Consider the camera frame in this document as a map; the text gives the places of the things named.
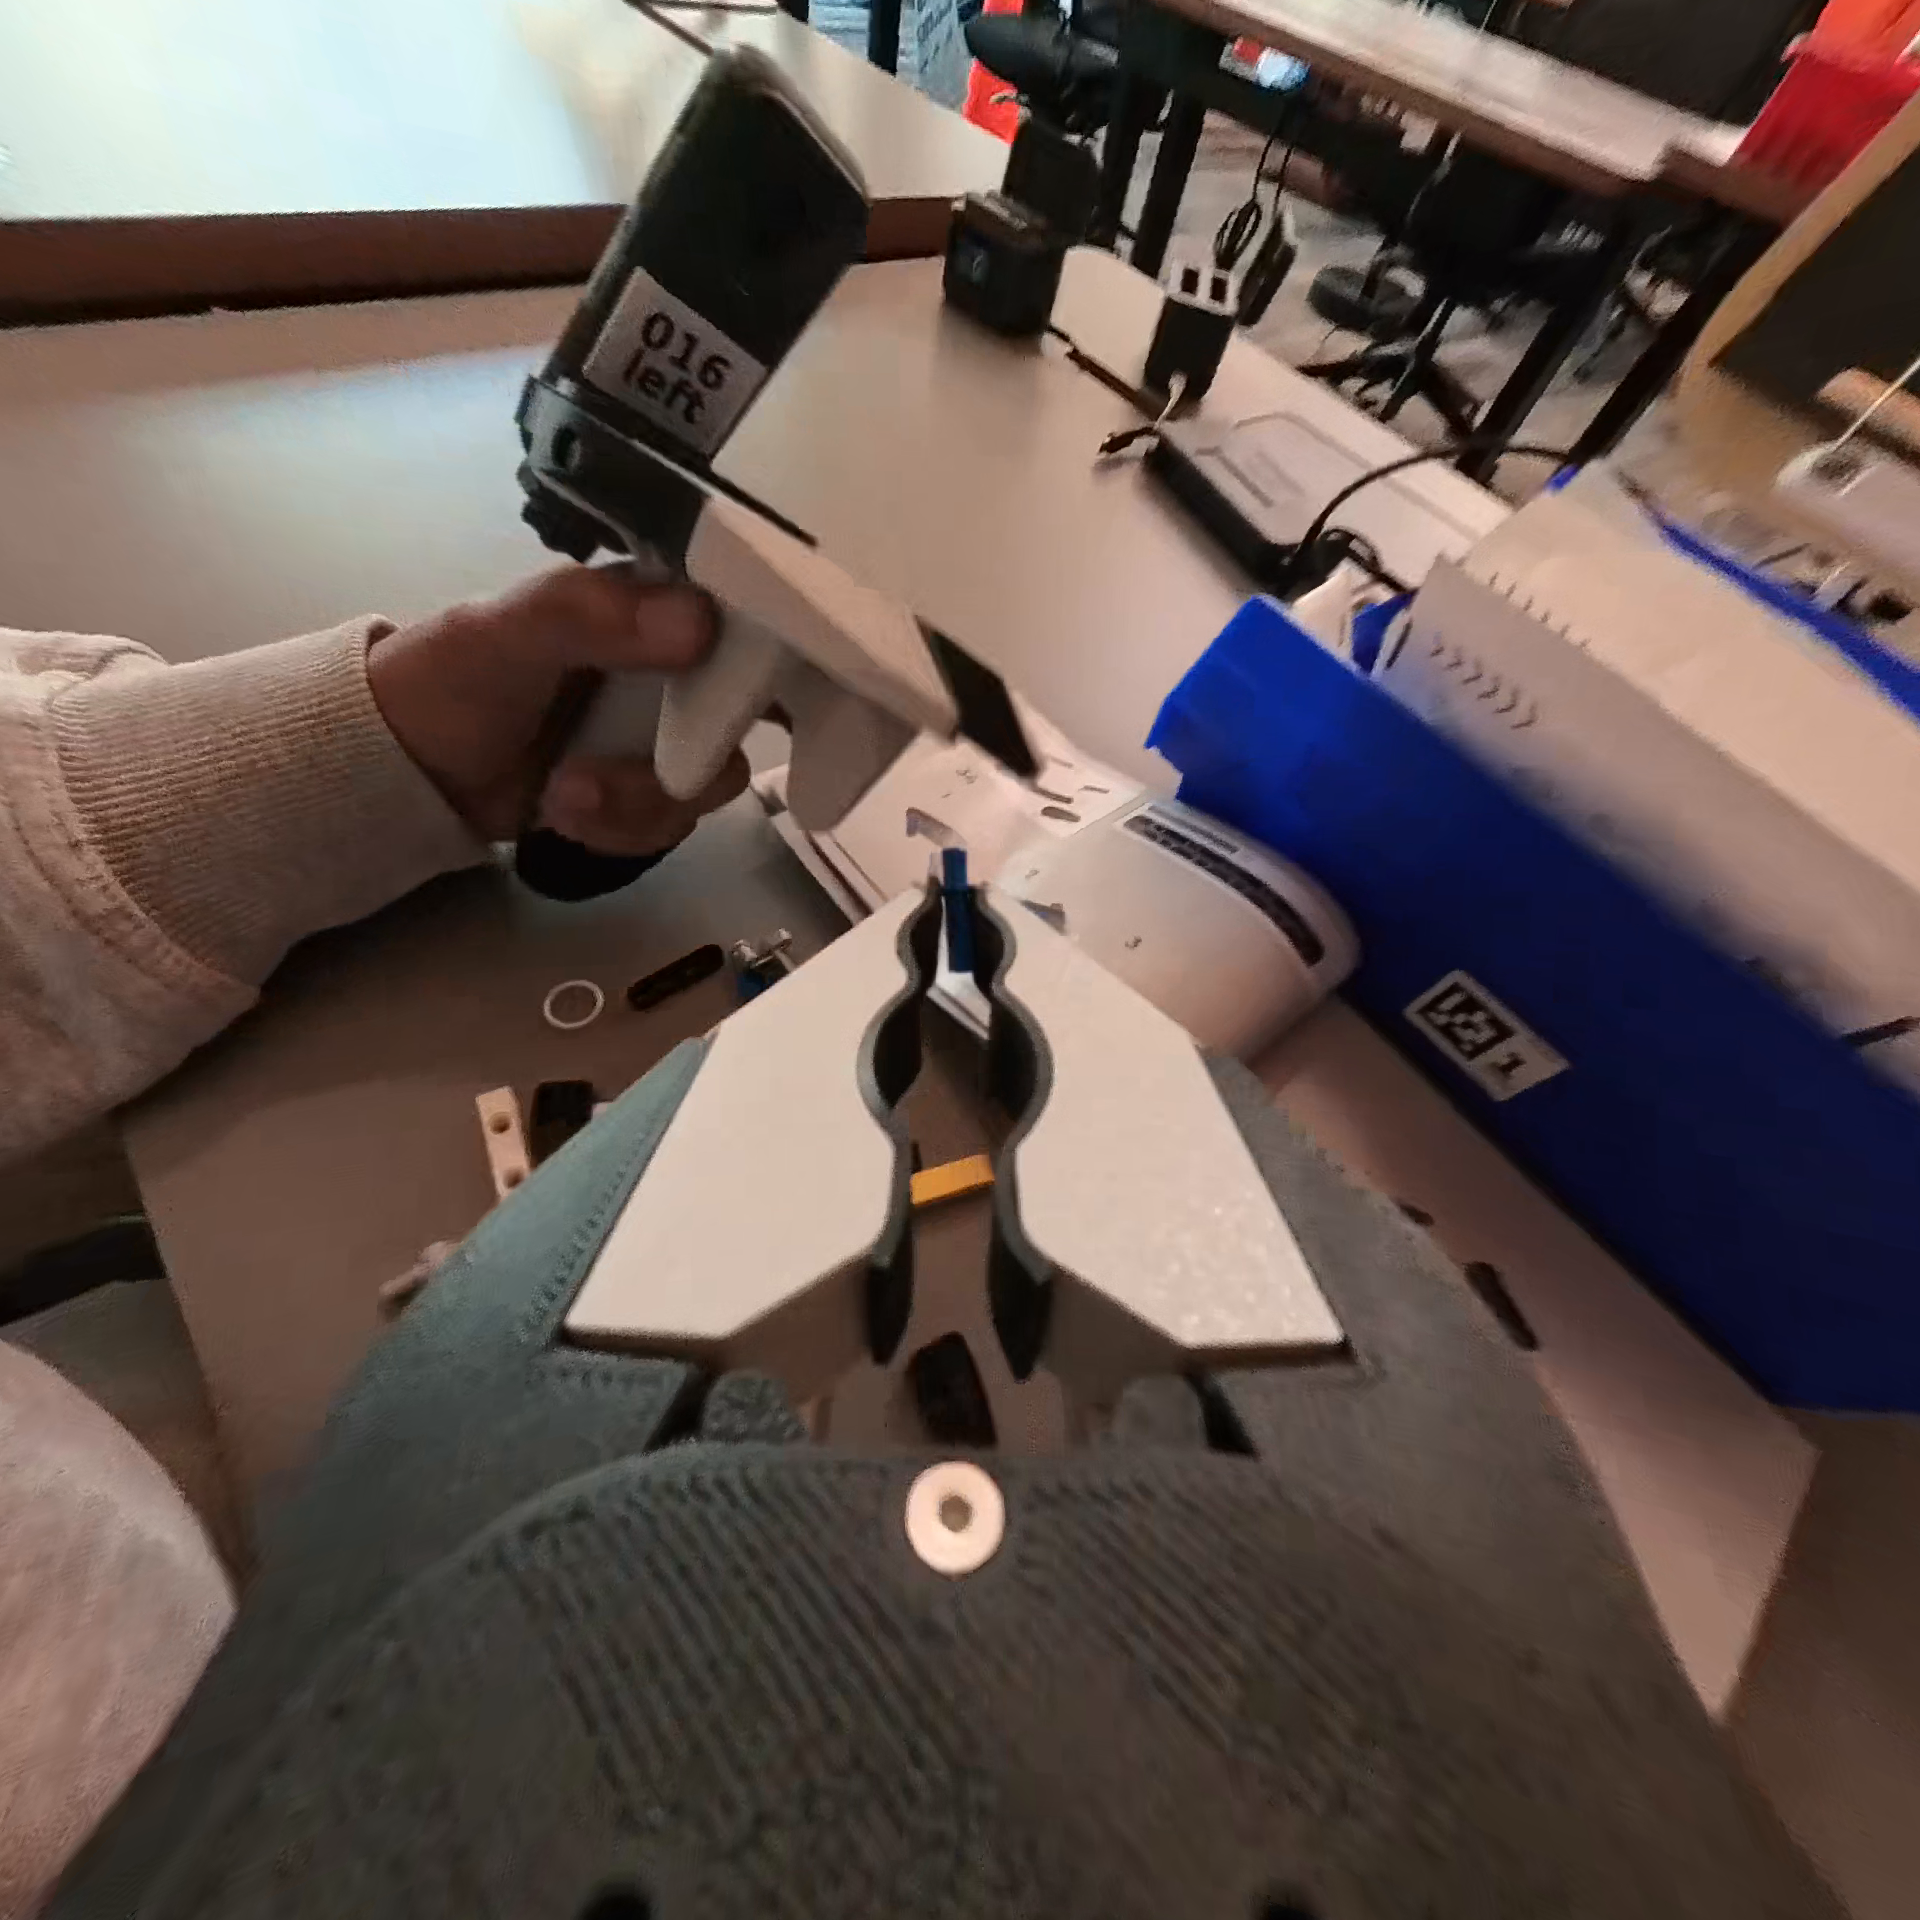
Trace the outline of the lego instruction booklet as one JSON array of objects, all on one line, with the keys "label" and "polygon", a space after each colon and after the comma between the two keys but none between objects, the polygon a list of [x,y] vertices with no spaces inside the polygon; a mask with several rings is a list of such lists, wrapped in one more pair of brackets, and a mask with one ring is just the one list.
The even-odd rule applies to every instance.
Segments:
[{"label": "lego instruction booklet", "polygon": [[1348,916],[1298,867],[1088,760],[1023,785],[970,742],[924,738],[830,830],[787,802],[784,764],[752,782],[776,830],[862,922],[938,876],[1035,909],[1214,1053],[1250,1062],[1359,970]]}]

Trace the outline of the long wooden table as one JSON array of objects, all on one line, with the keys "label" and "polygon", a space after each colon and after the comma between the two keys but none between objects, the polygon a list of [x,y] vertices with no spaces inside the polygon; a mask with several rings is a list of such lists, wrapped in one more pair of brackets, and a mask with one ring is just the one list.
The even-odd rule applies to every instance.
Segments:
[{"label": "long wooden table", "polygon": [[1772,224],[1791,224],[1818,196],[1744,161],[1740,128],[1415,8],[1170,3],[1138,5],[1127,26],[1140,34],[1153,16],[1298,57],[1578,195],[1667,193]]}]

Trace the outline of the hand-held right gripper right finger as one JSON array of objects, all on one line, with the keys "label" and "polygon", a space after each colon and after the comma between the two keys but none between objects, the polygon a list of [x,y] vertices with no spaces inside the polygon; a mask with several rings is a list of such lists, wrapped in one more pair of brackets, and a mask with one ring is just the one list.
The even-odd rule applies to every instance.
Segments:
[{"label": "hand-held right gripper right finger", "polygon": [[1002,889],[974,889],[971,926],[999,1124],[985,1286],[1014,1379],[1110,1409],[1143,1377],[1342,1355],[1193,1038]]}]

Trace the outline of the red plastic bin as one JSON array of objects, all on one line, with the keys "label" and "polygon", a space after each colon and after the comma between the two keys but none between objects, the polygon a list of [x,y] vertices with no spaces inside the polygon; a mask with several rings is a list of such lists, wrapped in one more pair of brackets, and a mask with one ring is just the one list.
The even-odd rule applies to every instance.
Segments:
[{"label": "red plastic bin", "polygon": [[1915,8],[1884,16],[1830,8],[1794,44],[1736,161],[1774,184],[1831,186],[1915,93],[1915,40]]}]

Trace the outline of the black office chair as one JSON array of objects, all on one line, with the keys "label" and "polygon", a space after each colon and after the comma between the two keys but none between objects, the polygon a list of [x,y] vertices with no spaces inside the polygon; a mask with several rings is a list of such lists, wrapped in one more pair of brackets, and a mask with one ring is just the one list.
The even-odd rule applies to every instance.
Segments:
[{"label": "black office chair", "polygon": [[[1618,288],[1639,252],[1650,201],[1579,195],[1516,163],[1440,134],[1409,150],[1392,132],[1324,131],[1314,156],[1332,179],[1332,205],[1382,230],[1384,252],[1359,278],[1313,278],[1310,309],[1366,347],[1320,357],[1303,376],[1354,389],[1376,418],[1426,404],[1456,443],[1516,440],[1567,364],[1578,337]],[[1492,401],[1476,401],[1440,366],[1451,318],[1538,305],[1544,324]]]}]

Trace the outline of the long black lego piece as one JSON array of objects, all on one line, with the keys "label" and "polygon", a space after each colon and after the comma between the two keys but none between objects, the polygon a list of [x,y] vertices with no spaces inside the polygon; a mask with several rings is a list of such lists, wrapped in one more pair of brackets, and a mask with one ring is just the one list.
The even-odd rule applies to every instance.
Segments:
[{"label": "long black lego piece", "polygon": [[636,977],[624,990],[624,1004],[638,1016],[652,1012],[708,978],[724,974],[728,964],[729,956],[721,945],[692,946]]}]

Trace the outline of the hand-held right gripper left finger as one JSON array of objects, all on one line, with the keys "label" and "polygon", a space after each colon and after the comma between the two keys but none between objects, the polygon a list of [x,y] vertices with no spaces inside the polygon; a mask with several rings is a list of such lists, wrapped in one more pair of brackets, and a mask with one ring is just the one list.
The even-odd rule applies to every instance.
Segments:
[{"label": "hand-held right gripper left finger", "polygon": [[912,1142],[935,885],[723,1021],[567,1310],[595,1354],[759,1374],[817,1402],[915,1304]]}]

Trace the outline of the blue bin with square tag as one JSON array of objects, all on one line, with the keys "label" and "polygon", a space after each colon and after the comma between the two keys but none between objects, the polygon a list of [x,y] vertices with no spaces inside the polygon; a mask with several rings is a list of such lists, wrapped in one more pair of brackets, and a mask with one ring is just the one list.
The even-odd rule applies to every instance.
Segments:
[{"label": "blue bin with square tag", "polygon": [[1361,1016],[1754,1386],[1918,1410],[1911,1092],[1273,600],[1145,746],[1332,894]]}]

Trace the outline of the black charger with white slots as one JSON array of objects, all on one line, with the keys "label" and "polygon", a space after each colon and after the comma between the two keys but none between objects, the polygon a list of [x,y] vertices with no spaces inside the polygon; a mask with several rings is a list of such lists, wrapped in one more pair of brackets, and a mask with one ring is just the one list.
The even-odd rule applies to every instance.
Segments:
[{"label": "black charger with white slots", "polygon": [[1186,257],[1168,267],[1160,318],[1145,350],[1143,392],[1154,403],[1200,403],[1238,329],[1235,274],[1211,254]]}]

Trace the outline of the person's left hand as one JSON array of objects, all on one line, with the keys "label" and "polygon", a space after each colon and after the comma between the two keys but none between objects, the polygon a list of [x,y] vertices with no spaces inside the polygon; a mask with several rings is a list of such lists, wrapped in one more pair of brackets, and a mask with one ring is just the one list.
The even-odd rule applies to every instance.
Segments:
[{"label": "person's left hand", "polygon": [[745,757],[675,800],[647,757],[563,747],[547,725],[586,678],[699,664],[713,630],[712,601],[684,584],[569,565],[376,640],[369,685],[401,747],[478,836],[547,827],[600,856],[659,856],[747,789]]}]

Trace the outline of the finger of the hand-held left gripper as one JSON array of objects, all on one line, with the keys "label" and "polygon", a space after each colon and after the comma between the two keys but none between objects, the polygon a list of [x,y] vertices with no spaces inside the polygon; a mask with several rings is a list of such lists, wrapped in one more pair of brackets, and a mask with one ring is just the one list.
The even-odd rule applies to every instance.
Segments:
[{"label": "finger of the hand-held left gripper", "polygon": [[815,834],[838,827],[921,734],[875,705],[788,706],[787,721],[787,810]]},{"label": "finger of the hand-held left gripper", "polygon": [[728,617],[770,633],[838,690],[915,730],[960,737],[1016,778],[1040,773],[1040,753],[998,669],[774,517],[708,498],[689,537],[687,574]]}]

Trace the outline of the black cube charger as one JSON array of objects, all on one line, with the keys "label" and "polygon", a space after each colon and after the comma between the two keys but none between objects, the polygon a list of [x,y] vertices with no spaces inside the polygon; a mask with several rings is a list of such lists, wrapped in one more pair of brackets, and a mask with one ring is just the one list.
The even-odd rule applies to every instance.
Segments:
[{"label": "black cube charger", "polygon": [[1007,341],[1034,342],[1059,298],[1067,236],[1002,193],[966,195],[952,208],[945,305]]}]

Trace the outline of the person's torso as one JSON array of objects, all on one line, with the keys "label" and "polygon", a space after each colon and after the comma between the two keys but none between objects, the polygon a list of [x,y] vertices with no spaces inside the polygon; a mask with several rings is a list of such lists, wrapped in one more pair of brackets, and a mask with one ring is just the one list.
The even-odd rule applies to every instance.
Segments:
[{"label": "person's torso", "polygon": [[36,1916],[172,1733],[234,1585],[172,1475],[3,1349],[3,1916]]}]

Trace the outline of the wooden chair with black back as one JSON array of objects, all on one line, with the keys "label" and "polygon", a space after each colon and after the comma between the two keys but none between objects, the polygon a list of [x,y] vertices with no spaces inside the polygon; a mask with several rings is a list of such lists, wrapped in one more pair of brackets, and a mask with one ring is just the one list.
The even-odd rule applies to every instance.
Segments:
[{"label": "wooden chair with black back", "polygon": [[1800,213],[1704,328],[1672,393],[1684,462],[1750,509],[1818,443],[1915,466],[1918,100]]}]

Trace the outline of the person's left forearm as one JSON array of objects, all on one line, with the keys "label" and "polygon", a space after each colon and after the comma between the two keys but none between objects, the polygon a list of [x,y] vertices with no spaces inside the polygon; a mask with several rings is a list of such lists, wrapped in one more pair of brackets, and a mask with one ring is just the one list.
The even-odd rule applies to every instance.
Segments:
[{"label": "person's left forearm", "polygon": [[302,940],[490,860],[377,712],[377,617],[164,664],[3,630],[3,1153],[59,1146]]}]

